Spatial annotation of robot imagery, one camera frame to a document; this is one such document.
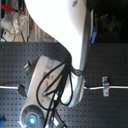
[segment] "pegboard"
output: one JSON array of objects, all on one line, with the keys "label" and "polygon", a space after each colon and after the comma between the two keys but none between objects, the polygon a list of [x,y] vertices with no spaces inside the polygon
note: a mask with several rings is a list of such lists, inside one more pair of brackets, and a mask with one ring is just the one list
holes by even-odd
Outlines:
[{"label": "pegboard", "polygon": [[[58,43],[0,43],[0,83],[25,84],[24,64],[40,55],[62,61],[66,51]],[[111,85],[128,86],[128,45],[94,44],[90,47],[86,69],[86,86],[101,86],[102,76]],[[0,89],[0,117],[7,121],[3,128],[20,128],[20,110],[25,99],[16,90]],[[82,101],[73,108],[57,108],[69,128],[127,128],[128,90],[111,89],[103,97],[102,90],[85,90]]]}]

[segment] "black cable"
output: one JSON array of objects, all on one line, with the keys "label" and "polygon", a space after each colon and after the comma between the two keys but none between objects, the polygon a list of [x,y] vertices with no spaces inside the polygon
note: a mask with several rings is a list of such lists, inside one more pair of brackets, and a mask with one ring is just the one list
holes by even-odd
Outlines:
[{"label": "black cable", "polygon": [[[55,80],[54,80],[54,81],[45,89],[45,91],[43,92],[43,96],[44,96],[44,97],[46,97],[46,96],[48,96],[48,95],[50,95],[50,94],[53,93],[53,96],[52,96],[52,99],[51,99],[49,108],[45,108],[44,106],[41,105],[41,103],[40,103],[40,101],[39,101],[39,98],[38,98],[38,92],[39,92],[40,86],[42,85],[43,81],[44,81],[53,71],[55,71],[56,69],[58,69],[59,67],[61,67],[63,64],[65,64],[65,65],[64,65],[62,71],[59,73],[59,75],[55,78]],[[49,112],[50,112],[50,111],[52,112],[52,116],[53,116],[53,115],[54,115],[54,111],[55,111],[56,107],[58,106],[58,104],[59,104],[60,102],[61,102],[61,104],[63,104],[64,106],[68,106],[68,105],[71,103],[71,101],[72,101],[72,97],[73,97],[73,85],[72,85],[72,79],[71,79],[71,70],[72,70],[72,69],[71,69],[71,56],[68,56],[67,59],[65,59],[64,62],[62,62],[61,64],[59,64],[58,66],[56,66],[56,67],[55,67],[54,69],[52,69],[50,72],[48,72],[48,73],[44,76],[44,78],[40,81],[40,83],[39,83],[39,86],[38,86],[37,91],[36,91],[36,99],[37,99],[37,102],[38,102],[38,104],[40,105],[40,107],[47,111],[47,115],[46,115],[46,119],[45,119],[45,123],[44,123],[44,127],[43,127],[43,128],[45,128],[45,126],[46,126],[46,124],[47,124],[47,120],[48,120]],[[81,72],[81,71],[79,71],[79,70],[78,70],[78,71],[75,71],[75,72],[76,72],[75,74],[78,75],[78,76],[83,74],[83,72]],[[66,86],[66,82],[67,82],[68,76],[69,76],[70,83],[71,83],[71,84],[70,84],[70,85],[71,85],[71,97],[70,97],[70,100],[69,100],[68,103],[62,103],[61,97],[62,97],[62,95],[63,95],[63,92],[64,92],[64,89],[65,89],[65,86]],[[49,89],[54,85],[54,83],[55,83],[60,77],[61,77],[61,79],[60,79],[60,81],[59,81],[59,84],[58,84],[57,88],[54,89],[54,90],[52,90],[51,92],[48,92]]]},{"label": "black cable", "polygon": [[14,39],[13,39],[13,41],[12,41],[12,42],[14,42],[14,41],[15,41],[15,39],[16,39],[16,36],[14,36]]},{"label": "black cable", "polygon": [[1,37],[1,39],[3,39],[5,42],[8,42],[7,40],[5,40],[3,37]]},{"label": "black cable", "polygon": [[24,39],[24,36],[23,36],[23,33],[22,33],[22,31],[21,31],[21,36],[22,36],[22,39],[23,39],[23,42],[25,42],[25,39]]},{"label": "black cable", "polygon": [[60,101],[61,104],[64,105],[64,106],[68,106],[71,103],[71,100],[72,100],[72,97],[73,97],[73,85],[72,85],[72,80],[71,80],[71,72],[69,73],[69,78],[70,78],[70,83],[71,83],[71,98],[70,98],[68,103],[63,103],[62,101]]},{"label": "black cable", "polygon": [[41,82],[39,83],[39,86],[38,86],[38,88],[37,88],[37,91],[36,91],[36,99],[37,99],[37,102],[38,102],[38,104],[39,104],[44,110],[46,110],[46,111],[48,111],[48,109],[45,108],[44,106],[42,106],[41,103],[40,103],[40,101],[39,101],[39,99],[38,99],[39,88],[40,88],[42,82],[44,81],[44,79],[47,78],[53,71],[55,71],[57,68],[59,68],[59,67],[62,66],[63,64],[64,64],[64,62],[62,62],[61,64],[59,64],[58,66],[56,66],[54,69],[52,69],[49,73],[47,73],[47,74],[44,76],[44,78],[41,80]]},{"label": "black cable", "polygon": [[30,35],[28,35],[28,37],[27,37],[27,42],[28,42],[29,38],[30,38]]},{"label": "black cable", "polygon": [[60,72],[60,74],[56,77],[56,79],[45,89],[44,91],[44,95],[43,96],[48,96],[47,92],[48,90],[54,85],[54,83],[60,78],[60,76],[62,75],[63,70]]}]

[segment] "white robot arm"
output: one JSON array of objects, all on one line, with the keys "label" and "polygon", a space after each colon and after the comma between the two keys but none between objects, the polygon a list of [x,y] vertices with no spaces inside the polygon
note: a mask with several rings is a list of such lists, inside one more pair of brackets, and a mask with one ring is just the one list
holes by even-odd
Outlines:
[{"label": "white robot arm", "polygon": [[92,20],[85,0],[25,0],[37,25],[58,40],[69,53],[64,62],[41,56],[26,65],[26,103],[22,127],[51,127],[58,103],[77,105],[84,93],[84,72]]}]

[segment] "cable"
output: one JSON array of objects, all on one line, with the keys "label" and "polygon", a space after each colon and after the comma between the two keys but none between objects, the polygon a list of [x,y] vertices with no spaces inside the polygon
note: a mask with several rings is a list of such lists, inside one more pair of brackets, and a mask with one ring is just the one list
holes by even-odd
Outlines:
[{"label": "cable", "polygon": [[22,31],[21,31],[21,36],[22,36],[22,39],[23,39],[23,41],[25,42],[25,39],[24,39],[24,36],[23,36],[23,33],[22,33]]},{"label": "cable", "polygon": [[[128,89],[128,86],[107,86],[108,88],[113,88],[113,89]],[[100,90],[100,89],[104,89],[105,87],[84,87],[84,89],[87,90]]]},{"label": "cable", "polygon": [[13,41],[12,41],[12,42],[14,42],[14,41],[15,41],[15,39],[16,39],[16,36],[14,36],[14,39],[13,39]]},{"label": "cable", "polygon": [[18,89],[18,87],[0,86],[2,89]]},{"label": "cable", "polygon": [[[71,82],[71,98],[69,100],[69,102],[67,104],[63,104],[63,105],[69,105],[71,103],[71,100],[72,100],[72,97],[73,97],[73,87],[72,87],[72,81],[71,81],[71,71],[70,71],[70,66],[68,66],[68,64],[70,64],[70,59],[68,58],[68,60],[60,63],[58,66],[56,66],[54,69],[52,69],[50,72],[48,72],[44,78],[40,81],[39,83],[39,86],[37,88],[37,91],[36,91],[36,99],[37,99],[37,102],[38,104],[44,109],[47,111],[47,115],[46,115],[46,119],[45,119],[45,123],[44,123],[44,126],[43,128],[45,128],[46,124],[47,124],[47,120],[48,120],[48,117],[49,117],[49,112],[51,111],[52,112],[52,115],[54,115],[54,111],[56,109],[56,107],[58,106],[59,102],[61,101],[61,97],[63,95],[63,92],[64,92],[64,88],[66,86],[66,82],[67,82],[67,78],[68,78],[68,75],[69,75],[69,78],[70,78],[70,82]],[[43,81],[53,72],[55,71],[56,69],[58,69],[59,67],[61,67],[62,65],[64,65],[62,71],[59,73],[59,75],[55,78],[55,80],[45,89],[45,91],[43,92],[43,96],[46,97],[50,94],[53,93],[53,96],[52,96],[52,99],[51,99],[51,102],[50,102],[50,105],[49,105],[49,108],[45,108],[44,106],[42,106],[42,104],[40,103],[39,99],[38,99],[38,92],[39,92],[39,89],[40,89],[40,86],[42,85]],[[49,92],[49,89],[54,85],[54,83],[60,78],[60,81],[59,81],[59,84],[57,86],[56,89],[54,89],[53,91]]]},{"label": "cable", "polygon": [[64,62],[62,62],[61,64],[59,64],[58,66],[56,66],[54,69],[52,69],[49,73],[47,73],[47,74],[44,76],[44,78],[41,80],[41,82],[39,83],[39,86],[38,86],[38,88],[37,88],[37,91],[36,91],[36,99],[37,99],[37,102],[38,102],[38,104],[39,104],[44,110],[46,110],[46,111],[48,111],[48,109],[45,108],[45,107],[43,107],[43,106],[41,105],[39,99],[38,99],[39,88],[40,88],[41,84],[43,83],[43,81],[45,80],[45,78],[47,78],[47,77],[50,75],[50,73],[52,73],[54,70],[56,70],[57,68],[59,68],[59,67],[62,66],[63,64],[64,64]]},{"label": "cable", "polygon": [[30,38],[30,34],[29,34],[28,37],[27,37],[27,42],[28,42],[29,38]]},{"label": "cable", "polygon": [[8,42],[7,40],[5,40],[3,37],[1,37],[1,39],[3,39],[5,42]]}]

